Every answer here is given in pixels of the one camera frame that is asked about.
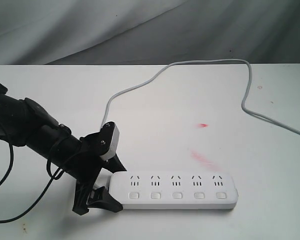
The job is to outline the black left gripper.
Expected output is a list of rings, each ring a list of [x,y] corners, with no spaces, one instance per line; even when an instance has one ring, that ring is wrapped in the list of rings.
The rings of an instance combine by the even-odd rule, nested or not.
[[[80,148],[72,155],[71,173],[76,179],[72,211],[78,215],[88,213],[91,208],[113,213],[123,210],[123,205],[110,195],[105,186],[94,188],[102,169],[111,173],[127,171],[117,154],[106,161],[101,159],[99,135],[100,131],[81,137]]]

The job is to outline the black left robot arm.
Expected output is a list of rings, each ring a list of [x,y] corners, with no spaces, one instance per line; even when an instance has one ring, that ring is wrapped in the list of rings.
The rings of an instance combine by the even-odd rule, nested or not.
[[[102,169],[125,170],[116,153],[120,134],[116,124],[106,122],[98,132],[76,138],[37,102],[12,98],[7,91],[0,83],[0,140],[10,148],[26,146],[41,155],[47,172],[55,165],[52,181],[65,173],[72,176],[76,180],[72,210],[78,215],[91,208],[120,212],[122,204],[104,186],[94,188]]]

